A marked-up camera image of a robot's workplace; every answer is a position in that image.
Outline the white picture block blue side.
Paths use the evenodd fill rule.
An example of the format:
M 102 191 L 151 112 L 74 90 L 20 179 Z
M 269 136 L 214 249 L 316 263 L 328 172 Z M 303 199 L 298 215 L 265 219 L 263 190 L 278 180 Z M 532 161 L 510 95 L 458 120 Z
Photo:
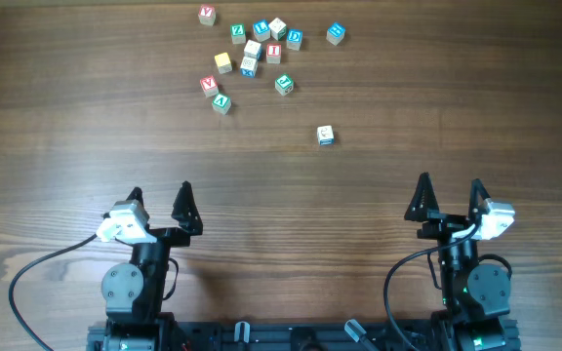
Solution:
M 316 135 L 320 145 L 329 145 L 335 142 L 335 134 L 331 125 L 318 127 Z

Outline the red A letter block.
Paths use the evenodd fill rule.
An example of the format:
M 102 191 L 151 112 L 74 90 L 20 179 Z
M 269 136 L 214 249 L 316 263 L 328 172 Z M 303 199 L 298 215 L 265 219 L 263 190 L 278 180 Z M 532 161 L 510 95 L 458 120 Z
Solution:
M 214 97 L 219 93 L 219 86 L 213 75 L 202 78 L 200 85 L 206 98 Z

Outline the green V letter block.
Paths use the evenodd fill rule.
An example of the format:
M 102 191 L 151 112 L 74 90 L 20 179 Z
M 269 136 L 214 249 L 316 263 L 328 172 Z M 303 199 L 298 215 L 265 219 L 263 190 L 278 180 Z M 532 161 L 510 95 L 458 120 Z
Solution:
M 231 104 L 231 98 L 221 93 L 215 95 L 212 101 L 213 109 L 222 115 L 226 115 L 228 113 Z

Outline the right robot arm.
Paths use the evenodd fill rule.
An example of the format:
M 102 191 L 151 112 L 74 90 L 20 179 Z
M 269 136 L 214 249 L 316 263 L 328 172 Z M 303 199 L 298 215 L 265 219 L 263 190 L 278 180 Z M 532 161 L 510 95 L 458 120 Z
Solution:
M 419 222 L 420 239 L 437 242 L 445 309 L 430 318 L 435 350 L 498 350 L 507 345 L 501 317 L 510 312 L 512 268 L 496 254 L 478 253 L 477 244 L 501 236 L 514 223 L 509 203 L 491 198 L 482 181 L 471 183 L 468 213 L 439 210 L 429 174 L 422 173 L 404 218 Z

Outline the yellow wooden block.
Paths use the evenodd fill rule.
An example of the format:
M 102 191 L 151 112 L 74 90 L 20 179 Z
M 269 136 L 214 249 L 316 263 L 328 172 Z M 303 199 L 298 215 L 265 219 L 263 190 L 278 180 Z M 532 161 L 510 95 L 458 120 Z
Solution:
M 219 74 L 225 74 L 232 70 L 232 61 L 228 53 L 215 55 L 214 59 Z

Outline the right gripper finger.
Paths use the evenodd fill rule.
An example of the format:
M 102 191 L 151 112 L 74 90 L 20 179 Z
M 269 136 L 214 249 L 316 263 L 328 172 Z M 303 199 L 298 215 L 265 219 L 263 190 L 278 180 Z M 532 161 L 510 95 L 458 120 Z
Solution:
M 412 200 L 404 214 L 404 219 L 425 222 L 440 217 L 439 206 L 435 197 L 429 173 L 422 173 Z
M 480 178 L 474 179 L 471 182 L 469 206 L 468 206 L 468 219 L 477 220 L 480 215 L 485 213 L 484 202 L 490 199 L 491 196 L 485 188 Z

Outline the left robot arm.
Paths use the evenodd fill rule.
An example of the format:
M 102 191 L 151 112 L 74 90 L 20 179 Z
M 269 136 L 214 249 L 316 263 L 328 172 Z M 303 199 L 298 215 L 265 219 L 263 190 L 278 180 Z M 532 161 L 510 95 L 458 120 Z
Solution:
M 203 223 L 195 205 L 191 184 L 185 181 L 175 199 L 171 218 L 176 227 L 152 228 L 143 204 L 142 190 L 134 188 L 126 200 L 116 202 L 104 214 L 98 237 L 132 248 L 131 259 L 110 268 L 101 281 L 105 300 L 105 326 L 89 330 L 89 350 L 189 350 L 188 337 L 175 316 L 161 311 L 174 293 L 166 291 L 172 248 L 190 245 L 203 234 Z

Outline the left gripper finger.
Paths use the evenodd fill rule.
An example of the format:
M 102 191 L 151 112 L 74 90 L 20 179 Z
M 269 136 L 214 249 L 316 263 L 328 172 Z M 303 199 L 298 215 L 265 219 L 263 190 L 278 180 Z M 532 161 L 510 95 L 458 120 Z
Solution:
M 135 187 L 128 195 L 127 199 L 125 200 L 125 203 L 127 205 L 135 205 L 137 207 L 142 207 L 143 206 L 142 190 L 139 187 Z
M 171 218 L 189 235 L 202 235 L 203 222 L 194 201 L 191 183 L 184 181 L 173 204 Z

